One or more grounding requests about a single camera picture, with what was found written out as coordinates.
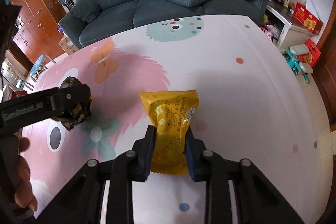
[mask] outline sofa seat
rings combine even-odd
[[[133,29],[133,17],[138,1],[133,0],[103,10],[79,36],[81,45],[86,47],[116,33]]]
[[[260,11],[246,0],[210,0],[202,4],[204,15],[208,14],[235,14],[246,15],[257,25]]]
[[[165,0],[139,0],[134,14],[135,27],[179,17],[203,15],[200,5],[184,7]]]

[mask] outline red snack box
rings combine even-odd
[[[304,24],[311,33],[319,35],[323,26],[323,22],[321,20],[318,20],[314,15],[312,15],[312,13],[309,12],[306,7],[299,2],[296,4],[294,16],[302,24]]]
[[[316,62],[320,59],[321,52],[317,45],[315,45],[315,43],[310,39],[305,42],[305,45],[309,48],[309,54],[312,56],[312,61],[309,63],[309,65],[313,68]]]

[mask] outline sandwich crackers wrapper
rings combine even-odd
[[[185,175],[185,135],[198,107],[196,90],[140,92],[146,112],[157,129],[151,172]]]

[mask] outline screw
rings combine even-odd
[[[212,157],[213,153],[211,150],[204,150],[203,155],[206,157]]]
[[[132,158],[132,157],[135,156],[135,154],[136,154],[135,151],[133,151],[133,150],[128,150],[128,151],[126,152],[126,157]]]
[[[97,165],[97,160],[95,159],[90,159],[88,162],[87,162],[87,166],[89,167],[95,167]]]
[[[242,164],[243,166],[248,167],[248,166],[251,165],[251,161],[250,161],[249,159],[247,159],[247,158],[244,158],[244,159],[241,161],[241,164]]]

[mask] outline blue dot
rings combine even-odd
[[[181,203],[180,206],[179,206],[180,210],[182,212],[186,212],[186,211],[189,211],[190,209],[190,206],[188,203]]]

